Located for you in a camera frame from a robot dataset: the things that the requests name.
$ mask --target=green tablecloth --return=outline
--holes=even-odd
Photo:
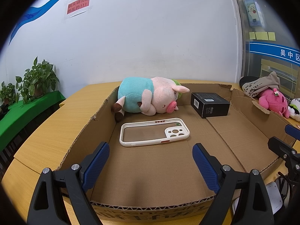
[[[0,120],[0,151],[20,132],[32,119],[54,104],[65,100],[59,91],[45,94],[33,102],[23,104],[20,100],[9,107],[9,112]]]

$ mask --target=red sign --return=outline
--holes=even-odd
[[[75,2],[72,2],[68,5],[67,14],[77,11],[81,8],[87,7],[88,5],[90,5],[90,0],[77,0]]]

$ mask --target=cardboard box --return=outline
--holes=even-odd
[[[231,91],[231,85],[183,85],[190,93],[178,99],[178,111],[151,117],[126,113],[120,123],[115,122],[111,112],[111,106],[117,101],[116,88],[66,152],[60,169],[80,163],[101,141],[109,143],[110,157],[94,188],[87,192],[101,219],[153,222],[206,212],[214,192],[207,188],[192,158],[195,143],[202,143],[221,164],[241,172],[256,168],[263,178],[282,162],[268,149],[268,138],[276,136],[290,145],[294,143],[284,131],[286,119],[277,113],[263,112],[242,91]],[[190,105],[191,92],[215,92],[230,101],[228,115],[201,118]],[[140,147],[123,147],[119,143],[120,128],[125,122],[174,117],[181,118],[189,128],[187,139]]]
[[[230,106],[216,93],[192,93],[190,104],[202,118],[227,116]]]

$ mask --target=silver bolt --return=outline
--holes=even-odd
[[[223,166],[223,170],[224,170],[224,171],[230,171],[230,169],[231,169],[231,168],[230,168],[230,166],[228,166],[228,165],[224,165],[224,166]]]
[[[77,169],[79,168],[79,165],[78,165],[78,164],[74,164],[74,165],[71,166],[71,168],[72,168],[73,170],[77,170]]]
[[[50,171],[50,169],[47,168],[47,167],[43,169],[43,173],[44,173],[44,174],[49,173],[49,171]]]
[[[253,169],[253,170],[252,170],[252,173],[253,173],[254,175],[259,175],[259,174],[260,174],[259,171],[258,171],[257,169]]]

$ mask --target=brown hoof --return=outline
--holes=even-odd
[[[112,106],[112,112],[113,112],[113,113],[117,113],[117,112],[119,112],[120,110],[122,110],[122,106],[121,106],[119,103],[115,103],[115,104]]]
[[[115,120],[117,121],[117,122],[121,122],[122,121],[122,119],[123,119],[123,114],[122,113],[120,113],[120,112],[116,112],[115,113]]]

